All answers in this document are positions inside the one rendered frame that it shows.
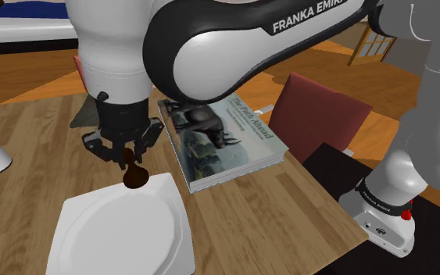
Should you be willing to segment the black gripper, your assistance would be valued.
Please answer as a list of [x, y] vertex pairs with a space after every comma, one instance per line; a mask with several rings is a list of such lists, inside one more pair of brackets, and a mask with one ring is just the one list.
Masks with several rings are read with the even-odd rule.
[[[84, 134], [84, 147], [105, 162], [113, 161], [121, 169], [126, 168], [123, 150], [126, 142], [134, 141], [134, 155], [142, 163], [142, 155], [152, 148], [163, 131], [163, 122], [158, 117], [148, 117], [148, 99], [133, 104], [117, 105], [95, 99], [99, 128]], [[108, 148], [102, 136], [112, 142]]]

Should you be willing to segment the dark brown small vase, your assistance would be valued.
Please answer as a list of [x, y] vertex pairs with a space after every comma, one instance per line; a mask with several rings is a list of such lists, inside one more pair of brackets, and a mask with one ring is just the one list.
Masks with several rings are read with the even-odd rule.
[[137, 189], [144, 186], [149, 179], [148, 171], [135, 163], [134, 152], [130, 148], [123, 150], [123, 159], [127, 170], [123, 175], [123, 183], [127, 188]]

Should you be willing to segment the white square plate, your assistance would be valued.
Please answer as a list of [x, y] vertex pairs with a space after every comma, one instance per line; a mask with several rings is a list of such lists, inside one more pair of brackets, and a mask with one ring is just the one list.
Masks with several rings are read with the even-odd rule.
[[193, 275], [191, 228], [170, 173], [68, 198], [45, 275]]

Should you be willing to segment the book with animal cover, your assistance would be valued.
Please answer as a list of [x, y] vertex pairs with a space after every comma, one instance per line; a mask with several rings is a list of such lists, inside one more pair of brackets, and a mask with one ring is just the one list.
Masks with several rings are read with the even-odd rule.
[[284, 161], [288, 146], [236, 94], [209, 105], [163, 99], [158, 108], [192, 194]]

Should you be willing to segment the white and blue bed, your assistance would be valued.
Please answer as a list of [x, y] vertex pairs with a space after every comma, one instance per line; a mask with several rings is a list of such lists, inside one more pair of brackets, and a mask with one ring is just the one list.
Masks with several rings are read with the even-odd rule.
[[65, 0], [5, 0], [0, 7], [0, 55], [75, 48]]

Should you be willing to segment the dark red chair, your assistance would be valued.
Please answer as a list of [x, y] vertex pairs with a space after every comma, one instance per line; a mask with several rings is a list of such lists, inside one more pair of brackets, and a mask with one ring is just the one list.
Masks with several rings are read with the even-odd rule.
[[323, 143], [346, 150], [372, 109], [367, 103], [291, 73], [268, 127], [304, 163]]

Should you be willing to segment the dark robot stand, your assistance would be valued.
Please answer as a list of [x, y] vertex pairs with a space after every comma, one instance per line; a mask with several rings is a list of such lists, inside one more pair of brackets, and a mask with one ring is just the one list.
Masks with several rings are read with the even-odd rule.
[[[372, 169], [323, 143], [303, 164], [334, 198], [355, 187]], [[417, 196], [413, 251], [404, 258], [365, 241], [314, 275], [440, 275], [440, 207]]]

